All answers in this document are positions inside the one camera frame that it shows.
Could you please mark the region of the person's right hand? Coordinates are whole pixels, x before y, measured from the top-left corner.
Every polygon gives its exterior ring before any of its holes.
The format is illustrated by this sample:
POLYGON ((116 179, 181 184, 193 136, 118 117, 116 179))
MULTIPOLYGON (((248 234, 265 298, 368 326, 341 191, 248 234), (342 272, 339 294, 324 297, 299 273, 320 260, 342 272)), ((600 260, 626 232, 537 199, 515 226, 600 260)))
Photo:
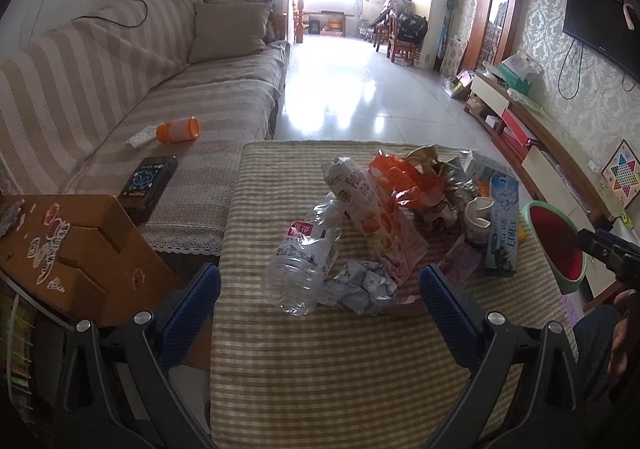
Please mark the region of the person's right hand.
POLYGON ((639 346, 639 293, 636 290, 620 293, 614 304, 624 312, 614 328, 608 363, 608 375, 617 380, 626 372, 639 346))

